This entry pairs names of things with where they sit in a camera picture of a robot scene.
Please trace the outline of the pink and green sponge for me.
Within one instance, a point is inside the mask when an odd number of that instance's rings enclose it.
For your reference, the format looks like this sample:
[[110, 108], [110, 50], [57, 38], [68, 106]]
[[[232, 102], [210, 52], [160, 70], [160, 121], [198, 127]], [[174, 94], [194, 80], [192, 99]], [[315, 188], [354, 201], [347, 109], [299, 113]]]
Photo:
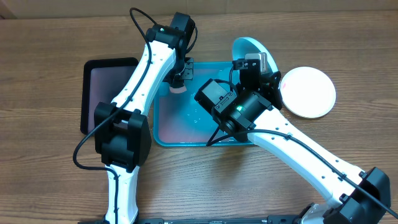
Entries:
[[187, 88], [183, 83], [175, 83], [169, 86], [169, 90], [171, 93], [180, 94], [185, 92]]

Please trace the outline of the white plate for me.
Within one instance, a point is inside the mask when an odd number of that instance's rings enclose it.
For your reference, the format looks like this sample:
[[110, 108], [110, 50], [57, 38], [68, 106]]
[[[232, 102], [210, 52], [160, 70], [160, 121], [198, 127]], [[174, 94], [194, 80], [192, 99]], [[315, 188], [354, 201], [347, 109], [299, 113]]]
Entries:
[[320, 118], [336, 102], [336, 89], [330, 77], [313, 67], [297, 67], [287, 72], [280, 92], [285, 107], [303, 118]]

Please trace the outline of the light blue plate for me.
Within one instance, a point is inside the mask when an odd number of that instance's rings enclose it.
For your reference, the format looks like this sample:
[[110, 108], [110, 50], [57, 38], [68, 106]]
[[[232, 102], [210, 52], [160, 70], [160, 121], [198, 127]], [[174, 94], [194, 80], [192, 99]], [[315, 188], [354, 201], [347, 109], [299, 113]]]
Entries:
[[277, 64], [271, 55], [271, 53], [256, 39], [252, 37], [239, 37], [234, 40], [232, 44], [232, 58], [237, 60], [239, 58], [244, 58], [246, 54], [261, 53], [267, 54], [267, 63], [269, 68], [273, 72], [277, 72], [279, 69]]

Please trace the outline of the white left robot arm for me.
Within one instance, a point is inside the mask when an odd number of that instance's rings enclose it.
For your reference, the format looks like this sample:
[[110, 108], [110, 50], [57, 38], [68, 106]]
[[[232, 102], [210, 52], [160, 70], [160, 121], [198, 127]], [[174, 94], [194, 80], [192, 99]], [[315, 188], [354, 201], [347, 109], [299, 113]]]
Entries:
[[137, 176], [151, 148], [147, 119], [162, 82], [184, 89], [188, 57], [197, 39], [193, 19], [175, 13], [170, 25], [155, 23], [143, 34], [142, 57], [123, 90], [94, 112], [95, 151], [108, 174], [108, 211], [103, 223], [136, 223]]

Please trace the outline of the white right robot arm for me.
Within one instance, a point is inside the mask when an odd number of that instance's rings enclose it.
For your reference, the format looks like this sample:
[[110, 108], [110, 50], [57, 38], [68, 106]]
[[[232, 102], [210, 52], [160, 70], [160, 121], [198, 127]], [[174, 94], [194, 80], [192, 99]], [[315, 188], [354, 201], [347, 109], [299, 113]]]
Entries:
[[325, 200], [311, 203], [294, 223], [378, 223], [393, 217], [389, 177], [377, 167], [365, 172], [327, 151], [280, 112], [280, 72], [245, 68], [239, 83], [209, 79], [195, 100], [224, 131], [225, 138], [263, 147], [301, 175]]

